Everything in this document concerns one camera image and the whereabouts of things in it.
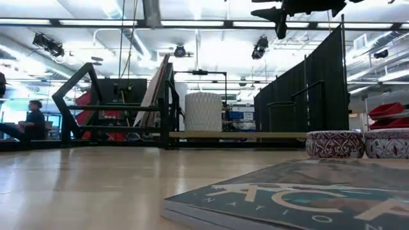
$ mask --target wooden floor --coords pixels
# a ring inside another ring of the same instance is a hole
[[[306,156],[110,147],[0,153],[0,229],[186,229],[160,217],[163,198]]]

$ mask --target person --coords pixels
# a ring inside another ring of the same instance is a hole
[[[38,100],[32,100],[29,102],[28,107],[31,112],[28,114],[26,121],[19,122],[20,130],[0,123],[0,132],[4,132],[20,141],[45,140],[45,119],[40,110],[42,103]]]

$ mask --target black shirt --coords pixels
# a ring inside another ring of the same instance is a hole
[[[45,119],[40,110],[30,112],[26,122],[34,123],[34,126],[26,126],[24,133],[30,140],[45,140]]]

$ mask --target decorative bowl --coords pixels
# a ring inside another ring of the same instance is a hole
[[[409,159],[409,128],[389,128],[365,133],[369,158]]]
[[[362,158],[362,134],[351,131],[317,131],[307,134],[307,153],[312,158]]]

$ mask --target ceramic bowl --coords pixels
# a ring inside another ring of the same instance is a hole
[[[362,158],[362,134],[351,131],[318,131],[307,134],[307,153],[312,158]]]
[[[409,128],[368,131],[365,145],[369,158],[409,159]]]

